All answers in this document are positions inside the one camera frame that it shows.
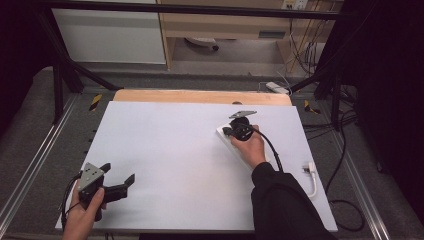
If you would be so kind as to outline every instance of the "black pole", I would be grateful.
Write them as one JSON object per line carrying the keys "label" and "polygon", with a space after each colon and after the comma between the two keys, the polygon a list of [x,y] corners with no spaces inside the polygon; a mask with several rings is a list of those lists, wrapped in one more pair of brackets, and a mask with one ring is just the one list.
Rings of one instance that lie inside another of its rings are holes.
{"label": "black pole", "polygon": [[66,84],[72,92],[81,92],[84,89],[84,85],[82,84],[76,72],[71,69],[68,64],[66,64],[66,59],[64,56],[68,56],[68,53],[66,50],[64,50],[60,40],[50,25],[49,20],[46,18],[45,8],[33,8],[32,10],[35,19],[38,21],[39,26],[44,31],[52,46],[54,51],[53,57],[59,64],[63,80],[65,80]]}
{"label": "black pole", "polygon": [[103,78],[97,76],[96,74],[92,73],[88,69],[82,67],[81,65],[76,63],[74,60],[72,60],[69,56],[66,56],[66,60],[77,72],[85,75],[86,77],[88,77],[91,80],[95,81],[96,83],[102,85],[103,87],[107,88],[108,90],[117,91],[117,90],[123,89],[123,87],[118,87],[118,86],[104,80]]}
{"label": "black pole", "polygon": [[285,9],[218,7],[173,4],[117,3],[92,1],[38,0],[40,6],[57,9],[78,9],[119,12],[180,13],[202,15],[252,16],[321,20],[353,20],[356,15],[338,12],[315,12]]}

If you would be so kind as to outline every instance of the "black sleeve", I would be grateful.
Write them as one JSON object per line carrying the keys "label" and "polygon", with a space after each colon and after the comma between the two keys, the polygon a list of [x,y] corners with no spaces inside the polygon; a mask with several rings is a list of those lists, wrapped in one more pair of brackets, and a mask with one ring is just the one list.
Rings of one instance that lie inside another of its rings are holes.
{"label": "black sleeve", "polygon": [[252,180],[257,240],[336,239],[324,228],[314,205],[291,174],[261,163],[254,169]]}

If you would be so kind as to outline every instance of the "person's arm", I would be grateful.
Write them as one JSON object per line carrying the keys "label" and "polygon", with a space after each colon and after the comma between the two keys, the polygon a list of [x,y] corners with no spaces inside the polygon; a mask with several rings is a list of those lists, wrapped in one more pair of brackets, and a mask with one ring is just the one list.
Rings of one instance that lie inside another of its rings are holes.
{"label": "person's arm", "polygon": [[264,141],[254,133],[245,142],[231,143],[254,169],[253,218],[258,240],[336,239],[321,219],[302,187],[289,173],[275,171],[265,160]]}
{"label": "person's arm", "polygon": [[99,188],[93,199],[90,202],[87,210],[79,204],[77,186],[79,181],[75,184],[72,200],[70,206],[73,207],[68,214],[68,220],[63,233],[63,240],[86,240],[94,225],[94,218],[99,207],[102,206],[105,190]]}

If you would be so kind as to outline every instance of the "black cable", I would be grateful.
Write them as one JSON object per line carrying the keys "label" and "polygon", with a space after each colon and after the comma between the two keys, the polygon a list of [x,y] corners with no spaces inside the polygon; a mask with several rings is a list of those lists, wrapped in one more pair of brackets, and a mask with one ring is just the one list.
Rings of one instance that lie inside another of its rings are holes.
{"label": "black cable", "polygon": [[[342,115],[342,119],[341,119],[341,122],[342,123],[343,123],[343,120],[344,120],[346,114],[348,114],[350,112],[353,112],[353,110],[349,110],[349,111],[345,112]],[[328,196],[328,191],[330,189],[331,183],[334,180],[334,177],[336,176],[337,172],[339,171],[340,166],[343,163],[344,156],[346,154],[346,146],[347,146],[347,144],[346,144],[346,135],[345,135],[344,130],[343,130],[343,125],[344,124],[340,124],[340,133],[342,134],[342,139],[343,139],[342,154],[341,154],[341,157],[339,159],[339,162],[337,164],[336,169],[334,170],[333,174],[330,177],[330,180],[327,183],[327,186],[325,187],[325,194],[327,196]],[[347,227],[347,226],[345,226],[345,225],[343,225],[343,224],[341,224],[341,223],[339,223],[339,222],[336,221],[337,226],[339,226],[339,227],[341,227],[341,228],[343,228],[345,230],[352,231],[352,232],[358,232],[358,231],[361,231],[364,228],[364,226],[365,226],[365,217],[364,217],[361,209],[359,209],[355,204],[353,204],[353,203],[351,203],[351,202],[349,202],[347,200],[339,200],[339,199],[337,199],[337,200],[331,200],[331,201],[329,201],[329,203],[333,203],[333,204],[334,203],[346,203],[346,204],[352,206],[353,208],[355,208],[355,210],[359,213],[359,216],[361,218],[361,225],[359,227],[357,227],[357,228]]]}
{"label": "black cable", "polygon": [[[345,118],[345,116],[346,116],[346,114],[348,114],[348,113],[350,113],[350,112],[352,112],[353,110],[350,110],[350,111],[347,111],[347,112],[345,112],[343,115],[342,115],[342,120],[341,120],[341,122],[343,122],[343,119]],[[327,186],[325,187],[325,194],[326,195],[328,195],[328,190],[330,189],[330,186],[331,186],[331,183],[333,182],[333,179],[334,179],[334,177],[336,176],[336,174],[337,174],[337,172],[339,171],[339,169],[340,169],[340,166],[342,165],[342,163],[343,163],[343,159],[344,159],[344,155],[345,155],[345,153],[346,153],[346,136],[345,136],[345,134],[344,134],[344,130],[343,130],[343,124],[341,124],[340,125],[340,133],[342,134],[342,139],[343,139],[343,148],[342,148],[342,155],[341,155],[341,157],[340,157],[340,159],[339,159],[339,162],[337,163],[337,167],[336,167],[336,169],[334,170],[334,172],[333,172],[333,174],[331,175],[331,177],[330,177],[330,180],[328,181],[328,183],[327,183]]]}
{"label": "black cable", "polygon": [[78,203],[76,203],[76,204],[74,204],[74,206],[72,206],[72,207],[70,207],[69,209],[68,209],[68,211],[66,211],[66,213],[65,214],[68,214],[74,207],[76,207],[76,206],[78,206],[79,204],[80,204],[81,202],[78,202]]}
{"label": "black cable", "polygon": [[323,132],[323,133],[321,133],[321,134],[318,134],[318,135],[316,135],[316,136],[313,136],[313,137],[311,137],[311,138],[308,138],[307,140],[309,141],[309,140],[312,140],[312,139],[314,139],[314,138],[321,137],[322,135],[324,135],[324,134],[326,134],[326,133],[329,133],[329,132],[331,132],[331,131],[333,131],[333,129],[330,129],[330,130],[325,131],[325,132]]}
{"label": "black cable", "polygon": [[[349,124],[351,122],[356,121],[356,119],[357,119],[357,116],[356,115],[349,116],[346,119],[344,119],[343,121],[340,120],[339,121],[339,124],[345,124],[345,125],[347,125],[347,124]],[[333,124],[332,123],[324,123],[324,124],[302,124],[302,126],[303,126],[303,128],[306,128],[306,129],[317,129],[317,128],[333,127]]]}
{"label": "black cable", "polygon": [[292,44],[291,42],[293,42],[293,46],[294,46],[294,50],[295,50],[293,55],[294,55],[296,61],[299,62],[299,65],[303,69],[303,71],[305,71],[306,73],[309,73],[308,70],[303,65],[302,59],[300,58],[299,50],[297,49],[296,43],[293,39],[293,19],[292,18],[289,19],[289,23],[290,23],[289,24],[289,31],[290,31],[290,39],[291,39],[291,41],[289,41],[289,43],[290,43],[290,47],[291,47],[291,44]]}
{"label": "black cable", "polygon": [[364,214],[362,213],[361,209],[359,209],[355,204],[353,204],[353,203],[351,203],[351,202],[349,202],[347,200],[332,200],[332,201],[329,201],[329,203],[333,207],[334,207],[335,203],[345,203],[347,205],[350,205],[351,207],[353,207],[359,213],[359,216],[361,218],[361,223],[360,223],[359,227],[356,227],[356,228],[347,227],[346,225],[343,225],[343,224],[341,224],[341,223],[339,223],[339,222],[336,221],[337,226],[339,226],[339,227],[341,227],[341,228],[343,228],[345,230],[351,231],[351,232],[359,232],[359,231],[361,231],[364,228],[364,226],[365,226],[365,217],[364,217]]}
{"label": "black cable", "polygon": [[[112,240],[115,240],[113,233],[110,233],[110,237],[112,238]],[[109,240],[109,233],[105,233],[105,240]]]}
{"label": "black cable", "polygon": [[281,165],[281,161],[280,161],[280,158],[278,157],[278,153],[277,153],[277,151],[275,151],[275,148],[272,145],[271,141],[269,141],[269,139],[263,133],[261,133],[258,129],[252,127],[251,125],[247,125],[247,124],[243,124],[243,123],[238,123],[238,124],[242,127],[246,127],[246,128],[249,128],[250,130],[252,130],[254,132],[257,132],[259,135],[261,135],[267,141],[268,145],[271,147],[272,152],[274,153],[274,157],[275,157],[275,161],[277,162],[278,169],[282,172],[283,166]]}
{"label": "black cable", "polygon": [[316,128],[316,129],[308,130],[308,131],[305,131],[305,133],[311,133],[311,132],[322,131],[322,130],[326,130],[326,129],[328,129],[328,128],[333,129],[333,127],[332,127],[332,126],[327,126],[327,127],[321,127],[321,128]]}
{"label": "black cable", "polygon": [[67,217],[66,217],[67,212],[65,211],[66,200],[68,200],[68,197],[69,197],[69,194],[72,191],[72,186],[74,185],[74,182],[76,180],[78,180],[79,178],[81,178],[81,174],[82,174],[82,171],[80,171],[77,175],[72,177],[72,179],[68,183],[68,186],[66,186],[65,194],[63,194],[62,204],[60,205],[61,212],[62,212],[61,222],[62,222],[62,230],[63,231],[65,231],[65,226],[66,226],[66,221],[67,221]]}

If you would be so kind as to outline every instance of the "white cable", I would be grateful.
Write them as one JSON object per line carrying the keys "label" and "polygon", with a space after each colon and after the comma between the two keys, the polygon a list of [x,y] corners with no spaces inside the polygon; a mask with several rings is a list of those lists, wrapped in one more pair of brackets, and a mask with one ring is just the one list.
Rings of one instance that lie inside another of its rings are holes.
{"label": "white cable", "polygon": [[313,198],[317,194],[317,178],[315,173],[311,173],[312,181],[314,181],[314,191],[311,194],[308,194],[309,198]]}
{"label": "white cable", "polygon": [[291,96],[292,94],[293,94],[293,92],[292,92],[292,90],[291,90],[291,88],[290,88],[290,83],[289,83],[289,81],[287,81],[287,78],[285,78],[284,77],[284,75],[283,74],[281,74],[279,71],[277,71],[277,73],[278,73],[278,75],[280,75],[283,79],[284,79],[284,81],[286,82],[286,89],[287,90],[289,90],[289,96]]}
{"label": "white cable", "polygon": [[311,178],[314,185],[314,190],[312,193],[308,194],[309,198],[313,198],[317,194],[317,177],[316,177],[316,167],[314,162],[309,162],[307,167],[304,167],[303,170],[311,174]]}

